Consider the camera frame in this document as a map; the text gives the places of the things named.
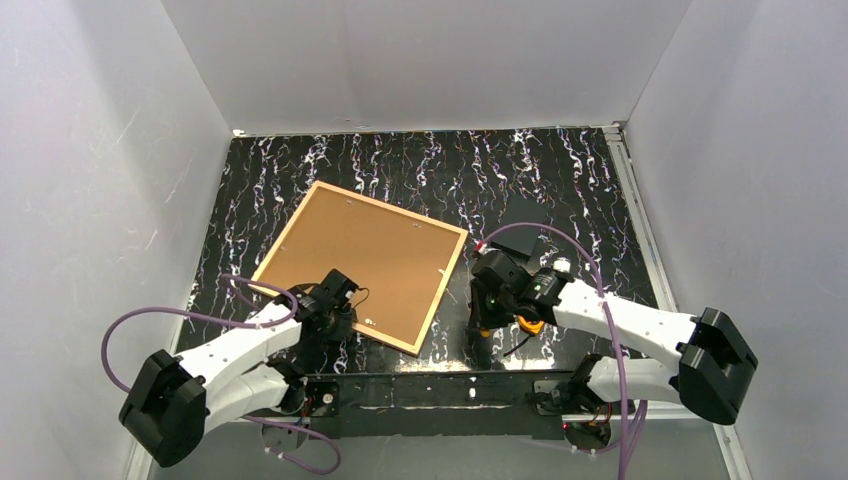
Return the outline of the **wooden photo frame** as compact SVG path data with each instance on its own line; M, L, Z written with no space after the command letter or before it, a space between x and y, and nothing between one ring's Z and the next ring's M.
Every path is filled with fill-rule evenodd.
M419 355L467 230L317 181L252 278L256 290L318 283L336 269L359 287L355 331Z

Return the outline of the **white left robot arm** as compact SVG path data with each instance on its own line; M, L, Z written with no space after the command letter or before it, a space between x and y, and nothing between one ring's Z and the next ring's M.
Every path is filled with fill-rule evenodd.
M333 269L317 284L288 290L273 287L273 299L243 322L176 310L175 315L182 318L223 325L227 330L176 354L154 352L130 386L117 378L109 364L109 342L118 325L150 310L124 314L108 327L101 343L104 371L127 394L118 415L120 424L163 468L177 465L205 435L239 419L328 442L329 437L311 424L317 417L337 415L339 385L311 383L298 366L279 354L302 338L341 341L349 337L357 318L352 299L359 289Z

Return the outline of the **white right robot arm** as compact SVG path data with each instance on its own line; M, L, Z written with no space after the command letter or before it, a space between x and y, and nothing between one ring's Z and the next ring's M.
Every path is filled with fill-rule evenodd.
M663 311L601 295L565 267L534 273L486 249L471 269L469 323L480 331L525 323L617 339L636 359L588 354L570 378L535 398L552 414L594 412L607 404L659 401L684 406L718 425L737 421L759 362L724 312Z

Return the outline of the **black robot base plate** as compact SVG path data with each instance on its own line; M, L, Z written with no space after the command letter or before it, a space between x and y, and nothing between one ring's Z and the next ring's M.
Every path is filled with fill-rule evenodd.
M562 440L570 425L599 428L606 443L618 402L569 386L569 370L311 374L285 395L279 420L334 439L401 435L528 436Z

